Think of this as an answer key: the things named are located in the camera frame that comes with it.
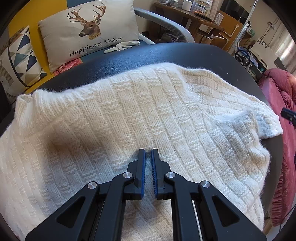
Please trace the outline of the cream knitted sweater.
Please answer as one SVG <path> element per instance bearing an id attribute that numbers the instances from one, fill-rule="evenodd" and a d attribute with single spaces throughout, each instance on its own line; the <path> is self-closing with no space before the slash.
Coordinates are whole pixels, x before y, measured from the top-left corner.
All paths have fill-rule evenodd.
<path id="1" fill-rule="evenodd" d="M 90 181 L 158 149 L 171 170 L 211 182 L 260 230 L 270 155 L 283 132 L 264 102 L 205 69 L 144 66 L 63 92 L 20 95 L 1 136 L 1 215 L 20 239 Z"/>

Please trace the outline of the triangle pattern cushion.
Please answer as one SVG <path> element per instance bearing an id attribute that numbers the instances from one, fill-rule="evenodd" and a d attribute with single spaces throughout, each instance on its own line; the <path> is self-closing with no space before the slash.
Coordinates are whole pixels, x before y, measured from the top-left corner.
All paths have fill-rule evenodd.
<path id="1" fill-rule="evenodd" d="M 1 84 L 8 103 L 46 76 L 33 50 L 29 27 L 19 29 L 1 50 Z"/>

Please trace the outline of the white mug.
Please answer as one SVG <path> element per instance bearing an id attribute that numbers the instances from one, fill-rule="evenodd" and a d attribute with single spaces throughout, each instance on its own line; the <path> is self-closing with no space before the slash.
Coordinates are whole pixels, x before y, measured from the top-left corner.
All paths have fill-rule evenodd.
<path id="1" fill-rule="evenodd" d="M 193 2 L 190 0 L 183 0 L 181 9 L 183 9 L 185 11 L 190 11 L 192 4 L 193 4 Z"/>

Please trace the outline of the blue toy ride-on car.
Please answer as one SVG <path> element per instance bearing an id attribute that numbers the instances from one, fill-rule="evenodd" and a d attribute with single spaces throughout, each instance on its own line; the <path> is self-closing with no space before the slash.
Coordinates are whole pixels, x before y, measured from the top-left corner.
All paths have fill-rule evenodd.
<path id="1" fill-rule="evenodd" d="M 258 66 L 257 61 L 249 51 L 249 49 L 245 47 L 239 47 L 234 54 L 234 58 L 243 66 L 248 67 L 249 65 Z"/>

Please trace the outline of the black remote control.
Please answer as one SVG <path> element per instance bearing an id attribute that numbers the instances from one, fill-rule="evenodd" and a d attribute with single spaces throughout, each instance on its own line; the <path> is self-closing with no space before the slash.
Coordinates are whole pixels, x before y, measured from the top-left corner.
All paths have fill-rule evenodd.
<path id="1" fill-rule="evenodd" d="M 194 15 L 195 15 L 195 16 L 198 16 L 198 17 L 200 17 L 200 18 L 202 18 L 202 19 L 204 19 L 204 20 L 207 20 L 207 21 L 212 22 L 212 20 L 211 20 L 210 18 L 208 18 L 207 16 L 202 15 L 202 14 L 200 14 L 200 13 L 198 13 L 198 12 L 194 12 Z"/>

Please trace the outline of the blue yellow grey sofa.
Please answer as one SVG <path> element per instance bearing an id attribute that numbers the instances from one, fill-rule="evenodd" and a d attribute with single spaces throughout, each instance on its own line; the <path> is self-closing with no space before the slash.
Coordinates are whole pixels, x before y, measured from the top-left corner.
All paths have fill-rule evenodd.
<path id="1" fill-rule="evenodd" d="M 133 1 L 1 1 L 1 89 L 9 102 L 110 47 L 149 43 L 137 16 L 194 42 L 183 26 Z"/>

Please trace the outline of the wooden folding chair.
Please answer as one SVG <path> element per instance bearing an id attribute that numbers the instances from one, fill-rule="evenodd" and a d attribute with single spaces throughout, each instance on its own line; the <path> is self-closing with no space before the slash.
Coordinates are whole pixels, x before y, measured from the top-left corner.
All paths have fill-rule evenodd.
<path id="1" fill-rule="evenodd" d="M 211 30 L 214 36 L 221 37 L 221 39 L 214 38 L 210 45 L 214 45 L 228 52 L 234 40 L 242 30 L 243 24 L 223 11 L 217 13 L 215 20 L 218 21 L 219 26 L 224 30 L 220 33 L 216 29 Z"/>

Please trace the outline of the wooden side table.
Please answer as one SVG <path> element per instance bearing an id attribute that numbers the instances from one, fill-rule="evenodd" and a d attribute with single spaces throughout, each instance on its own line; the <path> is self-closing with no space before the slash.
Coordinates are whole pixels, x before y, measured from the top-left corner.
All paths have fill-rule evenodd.
<path id="1" fill-rule="evenodd" d="M 158 2 L 154 3 L 153 6 L 156 8 L 156 13 L 162 16 L 165 16 L 165 11 L 174 13 L 182 16 L 181 26 L 186 27 L 189 20 L 188 31 L 193 36 L 195 43 L 211 44 L 212 40 L 219 39 L 224 40 L 225 38 L 220 35 L 224 31 L 224 28 L 215 24 L 213 21 L 208 21 L 202 18 L 201 16 L 196 16 L 189 11 L 185 11 L 181 8 L 173 8 L 172 6 L 167 6 L 165 4 L 160 4 Z M 210 27 L 211 30 L 209 33 L 200 30 L 200 26 L 205 25 Z"/>

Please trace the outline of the pink cloth on sofa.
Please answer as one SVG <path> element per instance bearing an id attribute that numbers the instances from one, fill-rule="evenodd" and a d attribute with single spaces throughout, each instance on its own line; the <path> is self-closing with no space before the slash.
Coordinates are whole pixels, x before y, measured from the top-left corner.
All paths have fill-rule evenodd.
<path id="1" fill-rule="evenodd" d="M 75 60 L 72 60 L 72 61 L 70 61 L 70 62 L 68 62 L 68 63 L 65 63 L 65 64 L 63 64 L 62 66 L 60 66 L 60 67 L 59 67 L 59 68 L 53 73 L 53 75 L 57 76 L 57 75 L 59 75 L 59 74 L 65 72 L 65 71 L 67 71 L 67 70 L 69 70 L 69 69 L 71 69 L 71 68 L 73 68 L 73 67 L 75 67 L 75 66 L 78 66 L 78 65 L 82 64 L 82 63 L 83 63 L 83 62 L 82 62 L 82 60 L 81 60 L 80 58 L 75 59 Z"/>

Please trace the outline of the deer print cushion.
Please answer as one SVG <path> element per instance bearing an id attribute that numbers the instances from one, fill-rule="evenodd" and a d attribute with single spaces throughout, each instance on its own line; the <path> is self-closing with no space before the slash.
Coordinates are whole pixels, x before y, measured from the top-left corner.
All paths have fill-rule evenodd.
<path id="1" fill-rule="evenodd" d="M 39 21 L 51 73 L 121 42 L 138 40 L 133 1 L 90 1 Z"/>

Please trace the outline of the white glove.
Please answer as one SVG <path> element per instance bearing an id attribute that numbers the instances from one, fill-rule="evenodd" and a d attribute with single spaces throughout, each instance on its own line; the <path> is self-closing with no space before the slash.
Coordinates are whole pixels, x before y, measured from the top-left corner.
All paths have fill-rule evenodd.
<path id="1" fill-rule="evenodd" d="M 111 52 L 114 52 L 114 51 L 119 52 L 119 51 L 123 51 L 123 50 L 129 49 L 129 48 L 132 48 L 133 46 L 139 46 L 139 45 L 140 45 L 139 41 L 121 42 L 121 43 L 118 43 L 114 47 L 111 47 L 109 49 L 104 50 L 103 53 L 107 54 L 107 53 L 111 53 Z"/>

